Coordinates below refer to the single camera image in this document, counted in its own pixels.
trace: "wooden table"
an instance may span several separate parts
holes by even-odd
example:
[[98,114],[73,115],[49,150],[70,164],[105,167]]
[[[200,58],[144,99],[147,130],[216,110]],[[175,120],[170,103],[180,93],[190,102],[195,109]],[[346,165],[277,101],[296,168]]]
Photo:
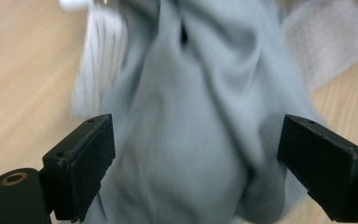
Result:
[[[70,116],[86,12],[57,1],[0,1],[0,175],[41,157],[82,120]],[[332,129],[358,145],[358,64],[313,94]],[[306,200],[281,223],[330,223]]]

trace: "black bracket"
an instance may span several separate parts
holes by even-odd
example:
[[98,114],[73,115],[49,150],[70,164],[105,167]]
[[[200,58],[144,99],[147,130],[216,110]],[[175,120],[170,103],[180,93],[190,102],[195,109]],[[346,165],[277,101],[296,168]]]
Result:
[[330,219],[358,222],[358,146],[313,120],[287,115],[278,160]]
[[43,157],[44,168],[23,168],[0,176],[1,223],[83,221],[115,157],[110,115],[89,119]]

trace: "gray fabric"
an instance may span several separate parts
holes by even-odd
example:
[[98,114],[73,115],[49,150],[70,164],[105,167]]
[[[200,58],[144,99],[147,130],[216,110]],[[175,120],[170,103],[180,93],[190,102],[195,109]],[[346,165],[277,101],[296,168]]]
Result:
[[102,108],[113,115],[117,158],[85,222],[280,218],[305,193],[276,161],[283,116],[321,119],[277,8],[259,0],[121,6],[128,52]]

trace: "white fabric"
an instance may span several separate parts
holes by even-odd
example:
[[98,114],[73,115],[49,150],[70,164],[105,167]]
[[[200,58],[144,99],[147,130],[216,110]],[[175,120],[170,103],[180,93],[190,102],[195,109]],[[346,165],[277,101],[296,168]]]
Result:
[[72,98],[75,116],[99,115],[102,94],[120,73],[126,46],[127,27],[117,10],[110,5],[91,7]]
[[358,62],[358,3],[297,0],[288,11],[286,40],[310,91]]

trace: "wooden surface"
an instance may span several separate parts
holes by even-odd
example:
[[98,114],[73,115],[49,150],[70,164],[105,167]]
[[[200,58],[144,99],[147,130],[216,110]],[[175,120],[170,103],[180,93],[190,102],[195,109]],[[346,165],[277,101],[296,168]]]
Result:
[[[42,167],[41,157],[81,120],[70,95],[83,47],[86,13],[57,1],[0,1],[0,175]],[[313,94],[332,129],[358,145],[358,64]],[[306,200],[281,223],[330,223]]]

